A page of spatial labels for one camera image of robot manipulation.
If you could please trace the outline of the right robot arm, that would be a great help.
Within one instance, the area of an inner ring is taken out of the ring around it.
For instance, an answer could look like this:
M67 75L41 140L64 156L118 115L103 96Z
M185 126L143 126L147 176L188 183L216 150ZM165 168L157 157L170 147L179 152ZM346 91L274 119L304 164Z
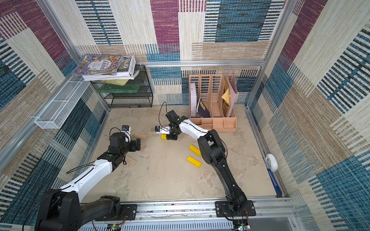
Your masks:
M227 210L232 215L244 212L247 197L236 183L227 163L227 150L216 130L206 130L191 122L186 116L179 116L173 110L166 114L169 126L160 128L159 132L166 135L166 139L176 141L178 135L185 133L198 142L203 160L211 165L217 173L225 191Z

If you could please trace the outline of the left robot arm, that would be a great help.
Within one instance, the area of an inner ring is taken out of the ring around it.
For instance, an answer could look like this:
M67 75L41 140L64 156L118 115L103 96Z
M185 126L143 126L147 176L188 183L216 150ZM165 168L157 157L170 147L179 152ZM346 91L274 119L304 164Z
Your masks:
M37 231L77 231L98 218L122 218L127 211L116 196L102 196L96 201L81 204L87 193L103 178L125 163L128 152L141 149L141 140L132 140L127 131L112 134L109 147L77 178L42 197L35 224Z

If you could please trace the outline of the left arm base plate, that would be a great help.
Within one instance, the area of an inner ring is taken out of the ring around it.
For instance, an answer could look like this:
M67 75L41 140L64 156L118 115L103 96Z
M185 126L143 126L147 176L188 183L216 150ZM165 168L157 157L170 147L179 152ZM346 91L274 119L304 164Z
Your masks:
M95 221L133 221L136 219L138 204L121 204L120 211L117 215L105 215L96 219Z

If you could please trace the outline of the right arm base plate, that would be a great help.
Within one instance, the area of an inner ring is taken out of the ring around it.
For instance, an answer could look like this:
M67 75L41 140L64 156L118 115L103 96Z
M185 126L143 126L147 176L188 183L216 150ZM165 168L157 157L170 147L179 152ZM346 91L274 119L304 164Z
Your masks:
M255 206L252 200L247 200L242 207L232 205L227 201L216 201L214 205L218 218L256 216Z

